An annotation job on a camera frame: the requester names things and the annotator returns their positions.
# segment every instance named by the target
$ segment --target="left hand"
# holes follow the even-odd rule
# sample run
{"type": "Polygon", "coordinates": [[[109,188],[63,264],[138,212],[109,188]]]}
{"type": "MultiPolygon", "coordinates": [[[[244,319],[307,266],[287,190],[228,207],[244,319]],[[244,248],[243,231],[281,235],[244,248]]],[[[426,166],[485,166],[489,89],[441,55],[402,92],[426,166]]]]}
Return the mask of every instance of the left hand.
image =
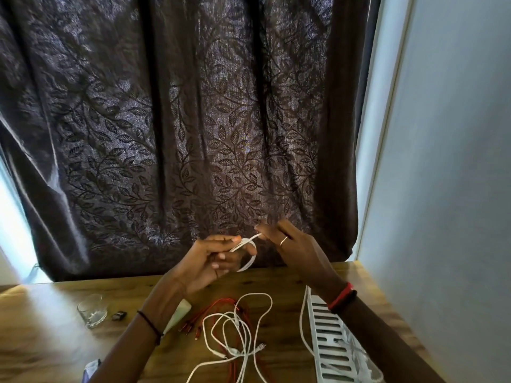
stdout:
{"type": "Polygon", "coordinates": [[[240,236],[232,235],[210,235],[206,239],[197,239],[170,273],[184,284],[185,294],[201,290],[228,272],[239,270],[241,259],[247,252],[257,254],[251,244],[229,252],[240,240],[240,236]]]}

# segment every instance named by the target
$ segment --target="black bracelet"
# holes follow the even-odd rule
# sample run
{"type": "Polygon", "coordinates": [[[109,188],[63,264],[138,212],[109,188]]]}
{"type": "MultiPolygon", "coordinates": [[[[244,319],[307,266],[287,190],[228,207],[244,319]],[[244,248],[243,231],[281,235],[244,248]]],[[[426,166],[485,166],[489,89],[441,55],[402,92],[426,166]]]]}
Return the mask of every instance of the black bracelet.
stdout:
{"type": "Polygon", "coordinates": [[[344,298],[341,302],[339,302],[335,307],[332,309],[332,313],[335,315],[340,315],[346,307],[352,303],[355,298],[357,297],[357,291],[353,290],[346,298],[344,298]]]}
{"type": "Polygon", "coordinates": [[[147,316],[141,312],[140,310],[137,310],[137,313],[142,316],[142,318],[149,324],[149,326],[154,330],[154,333],[156,333],[156,345],[159,345],[160,341],[162,340],[163,334],[160,333],[160,331],[154,326],[154,324],[147,318],[147,316]]]}

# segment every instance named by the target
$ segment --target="right hand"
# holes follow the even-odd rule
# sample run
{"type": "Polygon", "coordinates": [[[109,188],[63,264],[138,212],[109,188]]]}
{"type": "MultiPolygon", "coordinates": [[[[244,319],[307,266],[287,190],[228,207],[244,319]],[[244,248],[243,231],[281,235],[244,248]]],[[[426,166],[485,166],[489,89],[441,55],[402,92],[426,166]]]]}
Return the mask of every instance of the right hand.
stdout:
{"type": "Polygon", "coordinates": [[[297,271],[327,304],[345,288],[346,282],[335,272],[316,239],[298,230],[290,221],[280,220],[276,226],[262,223],[255,229],[263,234],[259,238],[275,244],[286,265],[297,271]]]}

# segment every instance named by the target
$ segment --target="glass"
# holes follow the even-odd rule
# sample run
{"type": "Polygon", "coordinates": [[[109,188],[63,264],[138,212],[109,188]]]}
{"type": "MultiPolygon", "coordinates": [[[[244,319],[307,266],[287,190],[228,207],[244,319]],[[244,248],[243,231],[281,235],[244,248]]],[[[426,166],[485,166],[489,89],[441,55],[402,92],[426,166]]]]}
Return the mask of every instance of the glass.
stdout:
{"type": "Polygon", "coordinates": [[[102,322],[108,313],[101,294],[87,296],[76,307],[87,328],[94,328],[102,322]]]}

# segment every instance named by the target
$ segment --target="curtain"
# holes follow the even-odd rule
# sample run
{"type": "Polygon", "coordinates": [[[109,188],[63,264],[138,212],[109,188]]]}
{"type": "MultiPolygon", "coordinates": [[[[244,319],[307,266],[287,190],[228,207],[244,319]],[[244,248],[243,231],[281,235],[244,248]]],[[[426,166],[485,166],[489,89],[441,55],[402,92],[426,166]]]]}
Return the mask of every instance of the curtain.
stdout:
{"type": "Polygon", "coordinates": [[[279,218],[347,259],[368,5],[0,1],[0,142],[42,269],[163,273],[279,218]]]}

